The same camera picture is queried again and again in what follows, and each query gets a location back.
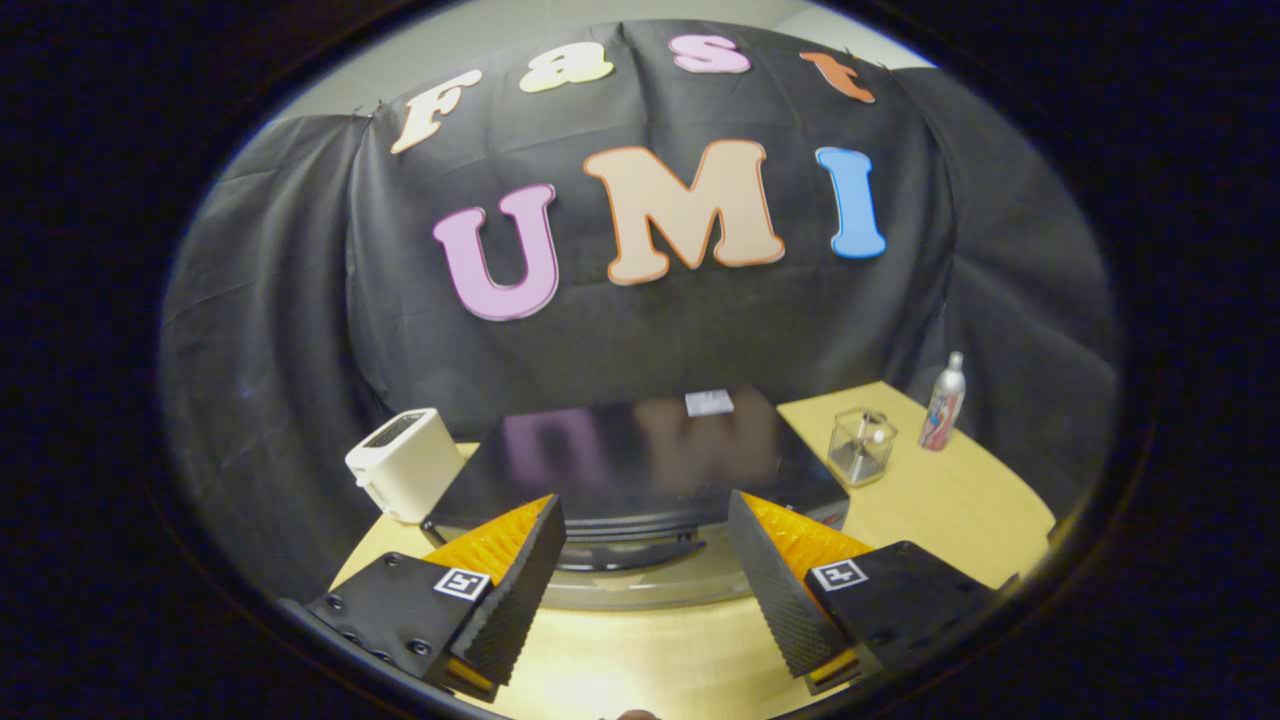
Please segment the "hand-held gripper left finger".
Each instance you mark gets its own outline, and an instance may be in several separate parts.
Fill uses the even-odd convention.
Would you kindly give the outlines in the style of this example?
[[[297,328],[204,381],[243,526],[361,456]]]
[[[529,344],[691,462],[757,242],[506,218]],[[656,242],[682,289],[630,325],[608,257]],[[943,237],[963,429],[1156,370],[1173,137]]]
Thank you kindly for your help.
[[[545,495],[422,557],[387,552],[291,618],[380,673],[484,702],[508,685],[566,541]]]

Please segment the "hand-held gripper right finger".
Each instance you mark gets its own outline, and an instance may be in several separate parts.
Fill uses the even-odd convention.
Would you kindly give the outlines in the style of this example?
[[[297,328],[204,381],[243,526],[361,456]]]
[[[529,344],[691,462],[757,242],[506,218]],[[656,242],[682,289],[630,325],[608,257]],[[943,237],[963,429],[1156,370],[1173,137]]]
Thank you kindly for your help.
[[[910,541],[872,548],[755,495],[733,491],[727,518],[783,662],[812,694],[904,673],[998,598]]]

